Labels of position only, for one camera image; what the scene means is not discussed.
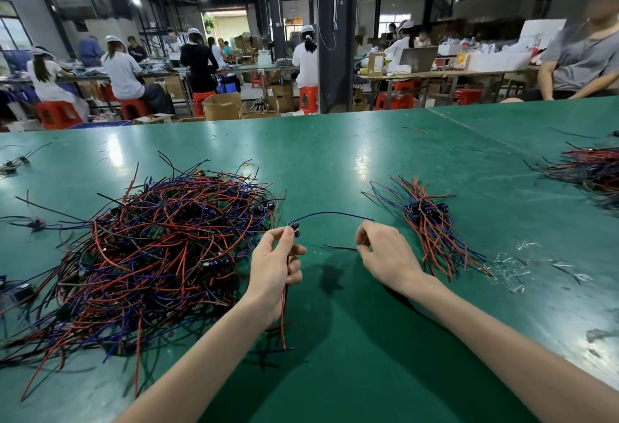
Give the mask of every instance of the white cap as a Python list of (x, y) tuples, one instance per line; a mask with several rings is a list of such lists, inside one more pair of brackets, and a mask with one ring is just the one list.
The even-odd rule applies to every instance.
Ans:
[(109, 44), (110, 42), (120, 42), (124, 45), (123, 41), (120, 40), (117, 36), (105, 36), (105, 43)]
[(52, 54), (51, 54), (50, 52), (48, 52), (47, 50), (43, 50), (42, 48), (37, 47), (36, 45), (35, 45), (35, 46), (33, 46), (33, 47), (30, 49), (30, 53), (31, 53), (32, 55), (49, 55), (49, 56), (50, 56), (50, 57), (52, 57), (53, 59), (55, 59), (55, 58), (56, 58), (54, 55), (52, 55)]

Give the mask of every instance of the hand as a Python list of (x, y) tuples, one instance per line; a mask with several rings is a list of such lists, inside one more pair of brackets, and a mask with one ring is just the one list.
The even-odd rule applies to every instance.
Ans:
[(356, 242), (365, 268), (394, 291), (415, 299), (434, 281), (422, 271), (408, 242), (395, 227), (364, 221), (357, 230)]
[[(273, 249), (273, 243), (279, 244)], [(251, 256), (250, 285), (243, 296), (245, 301), (264, 307), (267, 322), (271, 324), (280, 316), (283, 287), (303, 279), (301, 260), (307, 249), (295, 244), (295, 232), (290, 226), (278, 227), (264, 233)]]

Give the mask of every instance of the gray t-shirt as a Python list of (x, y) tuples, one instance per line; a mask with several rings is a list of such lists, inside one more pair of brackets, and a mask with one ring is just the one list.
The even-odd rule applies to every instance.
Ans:
[(555, 60), (554, 89), (580, 91), (594, 79), (619, 71), (619, 31), (597, 40), (587, 38), (584, 25), (566, 27), (542, 55), (543, 62)]

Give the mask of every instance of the finger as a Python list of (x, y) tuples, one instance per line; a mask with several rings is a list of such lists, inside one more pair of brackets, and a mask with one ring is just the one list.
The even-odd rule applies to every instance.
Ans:
[(271, 229), (270, 231), (265, 232), (262, 236), (262, 239), (260, 239), (260, 242), (254, 249), (254, 252), (268, 254), (269, 252), (273, 251), (273, 243), (277, 239), (280, 239), (282, 237), (283, 230), (283, 227), (276, 227), (275, 229)]
[(286, 258), (292, 250), (293, 245), (295, 245), (295, 232), (290, 226), (286, 226), (283, 228), (280, 234), (279, 244), (277, 244), (273, 252), (277, 253), (282, 258)]
[(286, 278), (286, 284), (297, 284), (303, 279), (303, 272), (301, 270), (295, 271), (293, 274), (288, 275)]
[(372, 251), (367, 245), (358, 245), (357, 252), (359, 252), (359, 255), (361, 255), (363, 263), (365, 263), (366, 260), (369, 260), (369, 256), (372, 254)]
[(357, 229), (357, 235), (355, 236), (355, 243), (357, 245), (369, 245), (368, 231), (373, 229), (374, 222), (366, 220), (361, 223)]
[(290, 249), (288, 255), (305, 255), (307, 251), (308, 250), (302, 245), (295, 244), (292, 246), (292, 249)]
[(297, 257), (291, 257), (290, 263), (288, 264), (288, 274), (291, 275), (295, 271), (301, 270), (301, 260)]

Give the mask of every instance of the wire bundle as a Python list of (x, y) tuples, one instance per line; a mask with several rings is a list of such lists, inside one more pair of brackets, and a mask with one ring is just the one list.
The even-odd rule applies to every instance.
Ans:
[(564, 151), (560, 162), (530, 168), (544, 177), (581, 185), (585, 190), (604, 195), (602, 208), (619, 208), (619, 148), (578, 148)]
[[(4, 342), (10, 353), (0, 366), (40, 359), (22, 399), (50, 358), (60, 357), (61, 369), (70, 353), (94, 347), (106, 351), (104, 362), (136, 354), (137, 395), (145, 345), (181, 326), (212, 323), (240, 298), (235, 267), (257, 236), (276, 226), (281, 198), (255, 176), (199, 166), (177, 176), (173, 168), (172, 177), (150, 178), (131, 194), (134, 177), (122, 198), (109, 198), (90, 220), (41, 228), (90, 232), (71, 244), (57, 267), (38, 275), (44, 275), (35, 291), (42, 301), (33, 321)], [(58, 307), (50, 310), (54, 300)], [(282, 318), (275, 328), (282, 338), (283, 326)]]
[[(362, 193), (402, 211), (404, 219), (421, 241), (424, 253), (421, 265), (424, 271), (429, 270), (436, 276), (440, 270), (451, 280), (454, 273), (458, 274), (461, 268), (472, 267), (492, 276), (482, 265), (486, 262), (486, 257), (469, 249), (456, 237), (451, 218), (447, 215), (449, 207), (444, 202), (438, 201), (452, 197), (451, 193), (428, 195), (426, 192), (428, 184), (421, 185), (419, 176), (415, 176), (413, 181), (408, 181), (402, 176), (390, 176), (390, 179), (395, 182), (397, 188), (370, 182), (372, 193)], [(386, 190), (385, 195), (377, 187)]]

